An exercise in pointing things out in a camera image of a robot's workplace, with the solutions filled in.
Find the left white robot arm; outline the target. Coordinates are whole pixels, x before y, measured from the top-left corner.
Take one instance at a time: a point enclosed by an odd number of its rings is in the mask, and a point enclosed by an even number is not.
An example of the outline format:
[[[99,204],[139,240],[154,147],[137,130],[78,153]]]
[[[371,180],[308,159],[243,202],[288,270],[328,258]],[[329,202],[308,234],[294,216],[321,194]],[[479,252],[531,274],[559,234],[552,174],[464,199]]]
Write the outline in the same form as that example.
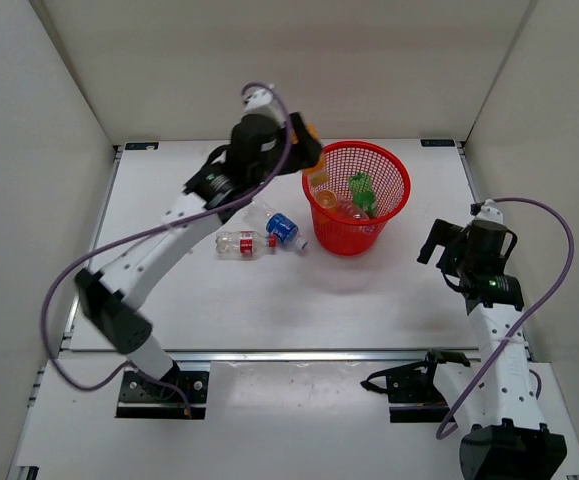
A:
[[[162,220],[98,271],[75,276],[84,316],[137,370],[157,400],[175,395],[180,369],[154,337],[140,308],[159,281],[197,243],[243,207],[271,174],[286,175],[318,164],[323,146],[301,113],[278,120],[246,113],[228,144],[214,149],[184,185]]]

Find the red label clear bottle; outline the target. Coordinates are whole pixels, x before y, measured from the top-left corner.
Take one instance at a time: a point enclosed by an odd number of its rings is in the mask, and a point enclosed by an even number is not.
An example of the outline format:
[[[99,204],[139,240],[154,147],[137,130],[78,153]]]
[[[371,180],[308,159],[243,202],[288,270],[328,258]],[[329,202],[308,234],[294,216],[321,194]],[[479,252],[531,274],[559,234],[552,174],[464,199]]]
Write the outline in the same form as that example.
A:
[[[256,231],[222,231],[215,236],[215,249],[219,258],[227,260],[253,260],[274,254],[277,239]]]

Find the green soda bottle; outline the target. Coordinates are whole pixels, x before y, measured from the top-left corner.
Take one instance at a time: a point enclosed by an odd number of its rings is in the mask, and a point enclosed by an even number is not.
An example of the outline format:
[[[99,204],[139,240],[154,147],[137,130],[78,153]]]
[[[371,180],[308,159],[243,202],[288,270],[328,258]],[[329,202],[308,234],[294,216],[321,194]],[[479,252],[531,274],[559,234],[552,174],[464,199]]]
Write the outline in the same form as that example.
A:
[[[348,179],[348,186],[353,202],[368,215],[374,215],[377,208],[377,197],[371,176],[365,172],[358,172]]]

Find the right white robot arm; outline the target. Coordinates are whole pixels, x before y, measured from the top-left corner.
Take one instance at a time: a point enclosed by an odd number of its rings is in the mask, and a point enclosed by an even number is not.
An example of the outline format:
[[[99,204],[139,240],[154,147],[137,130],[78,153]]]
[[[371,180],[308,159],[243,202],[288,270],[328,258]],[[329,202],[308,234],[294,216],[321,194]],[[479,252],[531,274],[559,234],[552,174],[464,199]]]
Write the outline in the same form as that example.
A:
[[[418,260],[436,248],[447,286],[460,294],[474,329],[480,363],[442,349],[424,359],[369,375],[362,387],[402,403],[404,410],[448,407],[436,437],[461,434],[465,479],[551,479],[567,456],[539,406],[540,381],[531,373],[521,332],[526,313],[519,281],[505,273],[517,235],[497,217],[461,227],[434,222]]]

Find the clear ribbed water bottle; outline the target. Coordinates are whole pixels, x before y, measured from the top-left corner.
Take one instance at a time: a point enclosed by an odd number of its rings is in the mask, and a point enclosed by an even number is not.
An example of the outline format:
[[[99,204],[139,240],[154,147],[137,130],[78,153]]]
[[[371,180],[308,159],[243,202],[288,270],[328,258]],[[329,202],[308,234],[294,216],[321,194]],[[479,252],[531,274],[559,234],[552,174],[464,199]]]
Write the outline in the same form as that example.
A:
[[[369,224],[371,218],[368,214],[350,200],[342,200],[337,207],[337,213],[340,217],[346,220],[352,220],[354,226],[365,235],[371,235],[375,229],[373,225]]]

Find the blue label clear bottle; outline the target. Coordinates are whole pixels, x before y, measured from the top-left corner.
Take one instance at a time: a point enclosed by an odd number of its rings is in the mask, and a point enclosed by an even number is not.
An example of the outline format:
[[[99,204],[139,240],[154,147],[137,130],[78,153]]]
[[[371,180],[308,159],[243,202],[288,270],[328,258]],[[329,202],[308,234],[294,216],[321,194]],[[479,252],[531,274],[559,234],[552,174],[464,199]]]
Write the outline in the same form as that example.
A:
[[[285,249],[302,252],[308,246],[299,227],[289,217],[258,198],[248,206],[244,221],[254,229],[275,237]]]

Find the orange juice bottle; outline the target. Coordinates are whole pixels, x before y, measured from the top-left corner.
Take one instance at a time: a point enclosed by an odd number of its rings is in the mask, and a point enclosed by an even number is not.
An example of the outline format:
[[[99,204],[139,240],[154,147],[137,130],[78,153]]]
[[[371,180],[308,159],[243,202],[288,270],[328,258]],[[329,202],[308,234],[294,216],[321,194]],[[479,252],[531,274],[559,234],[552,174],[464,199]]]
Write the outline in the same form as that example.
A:
[[[317,130],[313,124],[307,124],[306,129],[314,140],[319,140]],[[292,144],[296,145],[298,143],[296,133],[292,133]],[[313,167],[303,169],[302,173],[306,176],[309,185],[313,188],[324,185],[328,182],[329,174],[326,170],[324,150],[321,152],[317,164]]]
[[[368,221],[369,216],[366,212],[352,201],[339,198],[331,190],[321,190],[315,194],[315,200],[318,205],[344,219],[356,221]]]

